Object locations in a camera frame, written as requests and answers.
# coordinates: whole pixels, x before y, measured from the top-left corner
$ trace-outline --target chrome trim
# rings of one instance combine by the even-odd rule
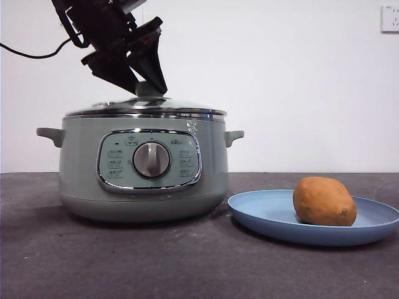
[[[172,119],[172,120],[204,120],[224,122],[224,116],[205,114],[205,113],[175,113],[172,114],[86,114],[86,115],[66,115],[62,120],[74,120],[79,118],[157,118],[157,119]]]
[[[220,115],[226,116],[227,112],[223,110],[207,109],[207,108],[172,108],[172,107],[157,107],[151,108],[148,106],[142,106],[137,108],[112,108],[113,103],[109,103],[106,109],[93,109],[93,110],[82,110],[78,112],[71,112],[66,114],[66,116],[75,115],[112,115],[112,114],[168,114],[168,115],[178,115],[178,114],[210,114],[210,115]]]
[[[101,154],[101,149],[104,140],[112,135],[112,134],[120,134],[120,133],[165,133],[165,134],[177,134],[177,135],[188,135],[194,139],[196,149],[197,149],[197,157],[198,157],[198,172],[195,174],[194,178],[191,181],[188,181],[187,183],[179,184],[179,185],[174,185],[174,186],[163,186],[163,187],[125,187],[125,186],[118,186],[115,184],[112,184],[108,182],[105,177],[103,177],[100,173],[100,154]],[[186,189],[190,187],[191,185],[196,184],[201,177],[202,173],[202,157],[201,157],[201,150],[200,150],[200,144],[198,143],[198,139],[192,135],[191,133],[185,132],[185,131],[178,131],[178,130],[169,130],[169,129],[141,129],[141,128],[135,128],[131,130],[115,130],[115,131],[110,131],[107,134],[105,134],[101,140],[100,140],[100,145],[97,150],[97,162],[96,162],[96,167],[95,167],[95,173],[97,176],[97,179],[100,183],[100,185],[107,191],[110,192],[116,192],[116,193],[124,193],[124,194],[161,194],[161,193],[168,193],[168,192],[174,192],[174,191],[181,191],[183,189]]]

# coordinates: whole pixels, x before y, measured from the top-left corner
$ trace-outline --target pot handle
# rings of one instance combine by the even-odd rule
[[[62,143],[64,142],[65,130],[52,129],[52,128],[37,128],[36,135],[51,139],[56,147],[61,148]]]
[[[244,131],[228,131],[224,132],[224,140],[226,147],[229,148],[234,140],[244,137]]]

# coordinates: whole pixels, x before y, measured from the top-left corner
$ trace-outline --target table surface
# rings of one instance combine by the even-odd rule
[[[294,189],[305,173],[230,173],[229,194]],[[399,209],[399,173],[318,174]],[[212,212],[157,224],[67,212],[57,173],[1,175],[2,298],[399,298],[399,233],[357,247],[270,239]]]

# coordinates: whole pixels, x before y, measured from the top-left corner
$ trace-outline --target white wall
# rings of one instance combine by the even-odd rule
[[[67,38],[49,0],[1,2],[3,43],[46,54]],[[245,130],[230,171],[399,171],[399,35],[380,33],[383,4],[399,1],[148,0],[143,15],[164,21],[167,95]],[[80,64],[91,50],[1,52],[2,172],[57,171],[59,149],[35,129],[131,96]]]

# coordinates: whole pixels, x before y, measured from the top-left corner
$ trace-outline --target glass lid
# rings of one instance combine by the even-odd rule
[[[124,102],[97,103],[88,109],[68,113],[75,115],[109,115],[109,114],[174,114],[174,113],[204,113],[225,116],[222,110],[195,104],[187,101],[172,100],[165,97],[144,96],[132,98]]]

